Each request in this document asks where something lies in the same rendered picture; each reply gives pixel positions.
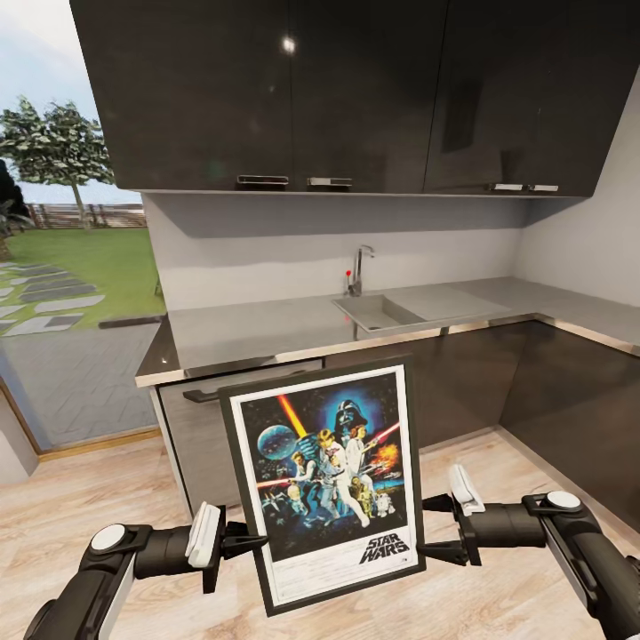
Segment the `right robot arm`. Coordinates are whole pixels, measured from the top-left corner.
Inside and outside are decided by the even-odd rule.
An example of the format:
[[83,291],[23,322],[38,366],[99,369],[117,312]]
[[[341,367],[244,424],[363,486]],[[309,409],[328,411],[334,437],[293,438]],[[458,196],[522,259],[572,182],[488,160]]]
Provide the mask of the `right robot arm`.
[[640,560],[622,555],[581,498],[554,491],[525,495],[521,503],[483,504],[461,465],[447,474],[453,497],[427,498],[422,507],[453,513],[460,539],[417,545],[419,554],[482,566],[480,548],[549,546],[606,640],[640,640]]

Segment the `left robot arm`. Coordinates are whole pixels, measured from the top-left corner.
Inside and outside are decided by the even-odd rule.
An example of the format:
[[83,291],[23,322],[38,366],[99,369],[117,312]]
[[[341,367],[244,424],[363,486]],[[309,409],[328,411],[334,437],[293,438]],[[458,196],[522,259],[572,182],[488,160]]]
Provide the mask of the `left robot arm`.
[[231,560],[269,543],[269,536],[250,536],[245,523],[225,523],[226,505],[204,502],[193,525],[107,526],[92,537],[77,575],[37,612],[23,640],[108,640],[136,579],[203,572],[203,594],[214,593],[223,556]]

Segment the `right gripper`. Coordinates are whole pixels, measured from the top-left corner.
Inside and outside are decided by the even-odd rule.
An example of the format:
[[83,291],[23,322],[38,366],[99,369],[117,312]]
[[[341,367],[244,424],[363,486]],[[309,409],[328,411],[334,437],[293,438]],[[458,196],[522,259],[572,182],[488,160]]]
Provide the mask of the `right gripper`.
[[445,493],[422,500],[422,507],[424,511],[453,513],[455,522],[460,523],[459,540],[417,545],[423,556],[461,566],[468,561],[482,566],[480,548],[516,548],[516,528],[505,504],[484,504],[485,512],[464,516],[458,500]]

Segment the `poster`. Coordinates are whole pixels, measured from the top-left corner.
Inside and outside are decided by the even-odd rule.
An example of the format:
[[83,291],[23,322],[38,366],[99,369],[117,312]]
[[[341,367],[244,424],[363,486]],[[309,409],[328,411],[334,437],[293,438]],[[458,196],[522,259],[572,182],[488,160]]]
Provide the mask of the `poster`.
[[217,391],[268,618],[427,570],[412,353]]

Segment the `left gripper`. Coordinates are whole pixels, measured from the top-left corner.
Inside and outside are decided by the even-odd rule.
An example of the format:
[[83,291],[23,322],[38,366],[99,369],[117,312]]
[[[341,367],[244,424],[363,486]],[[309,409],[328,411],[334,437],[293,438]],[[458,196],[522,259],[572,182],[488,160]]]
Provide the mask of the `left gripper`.
[[220,559],[231,560],[237,556],[249,553],[254,549],[265,547],[269,543],[269,536],[250,536],[247,524],[226,523],[226,505],[218,506],[220,519],[215,535],[212,555],[207,566],[193,568],[186,557],[189,534],[193,525],[178,526],[172,529],[164,554],[164,575],[178,575],[179,573],[203,572],[203,594],[214,593],[220,568]]

